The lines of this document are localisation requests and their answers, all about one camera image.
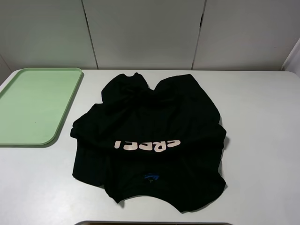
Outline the light green plastic tray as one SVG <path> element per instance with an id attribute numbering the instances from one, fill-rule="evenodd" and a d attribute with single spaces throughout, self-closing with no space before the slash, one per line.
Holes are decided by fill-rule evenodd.
<path id="1" fill-rule="evenodd" d="M 26 68 L 0 93 L 1 146 L 50 143 L 72 104 L 83 77 L 78 68 Z"/>

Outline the black short sleeve t-shirt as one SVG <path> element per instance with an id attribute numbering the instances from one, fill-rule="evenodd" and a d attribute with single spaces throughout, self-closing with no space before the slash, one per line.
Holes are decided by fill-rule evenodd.
<path id="1" fill-rule="evenodd" d="M 226 130 L 212 100 L 192 75 L 150 89 L 135 73 L 113 78 L 77 119 L 73 177 L 102 187 L 117 203 L 137 196 L 163 200 L 180 212 L 218 199 Z"/>

